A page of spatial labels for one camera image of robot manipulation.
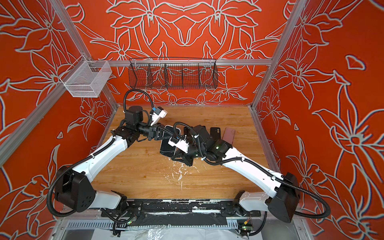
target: red floral wallpaper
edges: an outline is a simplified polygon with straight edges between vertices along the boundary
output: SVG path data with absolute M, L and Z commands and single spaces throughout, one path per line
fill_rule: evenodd
M 0 3 L 0 144 L 80 54 L 48 0 Z
M 63 0 L 96 60 L 198 57 L 271 58 L 293 9 L 282 1 L 79 1 Z M 266 66 L 218 69 L 216 90 L 150 90 L 159 104 L 249 104 Z M 108 81 L 116 101 L 129 89 L 126 67 Z M 146 104 L 142 94 L 130 100 Z
M 56 218 L 46 208 L 49 185 L 57 169 L 97 148 L 111 114 L 103 93 L 100 98 L 64 93 L 0 168 L 0 239 L 51 236 Z
M 308 220 L 316 239 L 384 236 L 383 17 L 381 1 L 310 0 L 257 106 L 282 173 L 331 206 Z

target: wooden tabletop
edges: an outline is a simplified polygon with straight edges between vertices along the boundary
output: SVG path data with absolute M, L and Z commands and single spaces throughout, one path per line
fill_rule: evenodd
M 164 106 L 164 125 L 177 121 L 190 126 L 226 127 L 236 130 L 233 146 L 241 153 L 268 167 L 248 107 Z M 110 130 L 124 118 L 118 109 Z M 233 199 L 237 192 L 261 192 L 261 189 L 239 173 L 224 166 L 211 166 L 195 159 L 192 167 L 172 161 L 159 153 L 160 141 L 136 142 L 116 156 L 96 176 L 96 190 L 118 191 L 131 199 Z

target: wooden table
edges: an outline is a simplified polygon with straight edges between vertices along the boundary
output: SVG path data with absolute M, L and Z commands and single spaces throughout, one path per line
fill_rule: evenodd
M 190 126 L 226 127 L 236 130 L 233 145 L 244 155 L 268 167 L 248 107 L 164 106 L 167 116 L 160 122 L 173 125 L 182 121 Z M 110 130 L 124 118 L 118 109 Z M 116 156 L 95 178 L 96 190 L 118 191 L 131 199 L 233 199 L 237 192 L 261 192 L 239 173 L 224 166 L 211 166 L 195 159 L 193 166 L 159 154 L 160 141 L 136 142 Z

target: robotic arm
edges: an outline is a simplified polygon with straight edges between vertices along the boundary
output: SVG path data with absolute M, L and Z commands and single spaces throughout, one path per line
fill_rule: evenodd
M 123 212 L 128 208 L 126 197 L 118 192 L 95 191 L 91 182 L 95 176 L 119 153 L 129 148 L 135 141 L 145 139 L 151 141 L 166 141 L 174 148 L 172 160 L 192 166 L 195 158 L 202 158 L 210 165 L 224 165 L 229 167 L 258 185 L 269 198 L 260 199 L 253 193 L 244 192 L 239 204 L 246 210 L 269 211 L 276 218 L 291 222 L 294 214 L 304 217 L 323 218 L 330 214 L 328 204 L 318 195 L 298 187 L 293 174 L 285 176 L 279 172 L 271 171 L 240 153 L 230 143 L 219 139 L 214 140 L 205 127 L 198 125 L 190 127 L 185 123 L 176 122 L 172 131 L 158 123 L 167 112 L 161 107 L 153 108 L 148 114 L 147 123 L 143 121 L 143 112 L 140 106 L 125 109 L 125 119 L 120 126 L 112 131 L 112 136 L 87 158 L 70 167 L 63 166 L 57 172 L 57 178 L 50 186 L 47 194 L 47 207 L 57 217 L 65 217 L 74 212 L 82 212 L 88 208 L 117 209 Z M 189 129 L 190 135 L 181 136 L 177 125 Z M 68 213 L 57 212 L 52 205 L 52 193 L 55 189 L 55 199 L 73 210 Z M 326 208 L 322 214 L 308 215 L 295 212 L 300 200 L 300 192 L 314 197 Z

